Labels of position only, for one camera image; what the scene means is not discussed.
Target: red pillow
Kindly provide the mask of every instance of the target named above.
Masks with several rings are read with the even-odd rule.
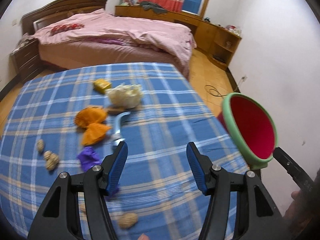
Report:
[[[57,34],[57,33],[62,33],[66,32],[69,30],[77,30],[83,28],[84,25],[81,23],[70,23],[70,24],[62,24],[62,25],[57,25],[55,27],[52,27],[51,29],[51,36]]]

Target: blue gripper pad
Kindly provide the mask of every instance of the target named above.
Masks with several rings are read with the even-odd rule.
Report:
[[[211,160],[208,156],[201,155],[193,142],[187,145],[187,159],[198,189],[203,195],[208,195],[206,180],[210,176]]]
[[[108,196],[111,196],[114,190],[116,189],[121,173],[124,168],[124,164],[128,157],[128,146],[125,142],[121,142],[114,153],[110,156],[115,157],[113,165],[108,172],[108,185],[106,187],[106,192]]]

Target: wooden cabinet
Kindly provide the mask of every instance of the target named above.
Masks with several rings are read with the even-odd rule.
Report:
[[[209,51],[209,48],[211,46],[211,43],[213,42],[215,38],[215,34],[217,32],[217,27],[201,21],[195,35],[195,40],[197,43],[197,46],[204,51]]]
[[[11,53],[13,64],[25,83],[43,70],[43,64],[38,54],[38,40],[33,40],[23,48]]]
[[[140,6],[116,6],[116,16],[145,18],[151,20],[180,23],[188,26],[194,35],[198,48],[219,68],[225,70],[241,41],[241,37],[228,30],[203,21],[198,15],[186,12],[167,12],[156,14],[145,11]]]

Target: pink blanket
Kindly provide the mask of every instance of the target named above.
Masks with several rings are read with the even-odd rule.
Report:
[[[84,28],[51,35],[52,27],[68,23],[82,23]],[[124,39],[163,49],[176,56],[182,65],[188,64],[192,48],[196,47],[191,30],[184,25],[149,19],[113,17],[103,9],[73,15],[38,30],[33,37],[43,45],[83,41],[95,37]]]

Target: tablecloth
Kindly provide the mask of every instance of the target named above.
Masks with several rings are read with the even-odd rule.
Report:
[[[231,172],[247,166],[229,135],[211,114],[188,81],[170,64],[128,63],[84,67],[34,79],[21,89],[4,128],[0,145],[0,204],[8,221],[27,236],[44,196],[62,171],[81,173],[76,156],[81,152],[83,131],[74,125],[76,113],[88,105],[109,106],[108,97],[92,89],[98,78],[141,84],[143,99],[122,127],[128,159],[119,184],[120,192],[107,201],[119,239],[137,240],[145,233],[156,239],[197,239],[209,197],[197,189],[186,157],[186,144],[196,143],[202,154]],[[112,124],[112,116],[106,123]],[[36,149],[57,153],[59,166],[45,169]],[[94,145],[103,159],[112,153],[111,140]],[[138,223],[129,230],[116,220],[135,212]],[[231,194],[226,238],[232,238],[236,194]],[[86,216],[81,212],[84,237],[90,239]]]

